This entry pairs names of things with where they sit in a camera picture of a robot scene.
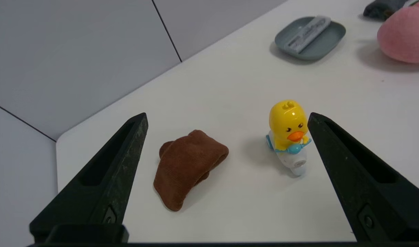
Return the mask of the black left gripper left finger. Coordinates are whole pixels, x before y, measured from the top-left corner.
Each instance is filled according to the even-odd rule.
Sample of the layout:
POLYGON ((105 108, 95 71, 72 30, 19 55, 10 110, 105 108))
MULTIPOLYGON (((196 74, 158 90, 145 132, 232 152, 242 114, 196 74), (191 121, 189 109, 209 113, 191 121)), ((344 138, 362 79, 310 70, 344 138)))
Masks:
POLYGON ((126 243, 128 199, 148 131, 128 119, 30 223, 35 243, 126 243))

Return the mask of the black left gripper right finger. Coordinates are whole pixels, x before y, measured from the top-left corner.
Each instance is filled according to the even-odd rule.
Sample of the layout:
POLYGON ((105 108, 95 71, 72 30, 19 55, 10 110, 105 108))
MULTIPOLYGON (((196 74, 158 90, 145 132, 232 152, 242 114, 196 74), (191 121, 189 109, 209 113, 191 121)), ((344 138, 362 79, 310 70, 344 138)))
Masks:
POLYGON ((308 128, 358 242, 419 242, 419 188, 328 117, 308 128))

